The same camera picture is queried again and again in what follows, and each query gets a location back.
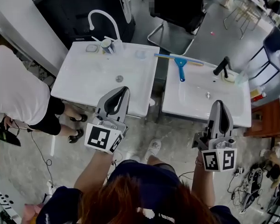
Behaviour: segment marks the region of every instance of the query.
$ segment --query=black faucet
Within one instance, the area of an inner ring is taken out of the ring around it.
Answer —
[[[230,67],[230,59],[228,56],[225,56],[224,60],[217,66],[217,68],[214,69],[214,74],[217,76],[222,70],[224,70],[224,77],[228,78],[226,65]]]

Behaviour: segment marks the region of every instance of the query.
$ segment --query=wooden cabinet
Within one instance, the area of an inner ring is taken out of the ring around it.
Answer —
[[[244,136],[280,137],[280,98],[252,109],[252,126]]]

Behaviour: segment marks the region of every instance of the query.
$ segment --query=white shirt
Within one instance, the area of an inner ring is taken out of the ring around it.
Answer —
[[[45,116],[49,87],[31,72],[11,49],[0,46],[0,122],[4,114],[36,125]]]

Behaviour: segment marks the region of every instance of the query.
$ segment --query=navy shirt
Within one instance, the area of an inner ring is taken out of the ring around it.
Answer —
[[[168,193],[172,193],[180,181],[175,173],[162,168],[141,164],[137,162],[119,164],[110,175],[108,182],[112,182],[119,175],[129,175],[140,181],[139,191],[142,200],[142,208],[146,210],[159,210],[161,202]],[[78,189],[59,187],[50,200],[44,205],[37,217],[37,224],[64,224],[78,221],[78,206],[82,192]],[[230,209],[225,206],[215,206],[210,211],[216,215],[221,224],[239,224],[239,221],[231,214]],[[164,213],[155,215],[158,220],[147,219],[147,223],[172,224],[171,217],[164,217]]]

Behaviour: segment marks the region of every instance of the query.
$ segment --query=box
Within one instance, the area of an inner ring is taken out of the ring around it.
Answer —
[[[113,154],[122,140],[123,135],[120,130],[106,128],[102,125],[87,124],[84,141],[86,147]]]
[[[234,170],[237,162],[236,148],[217,148],[201,151],[205,171],[225,172]]]

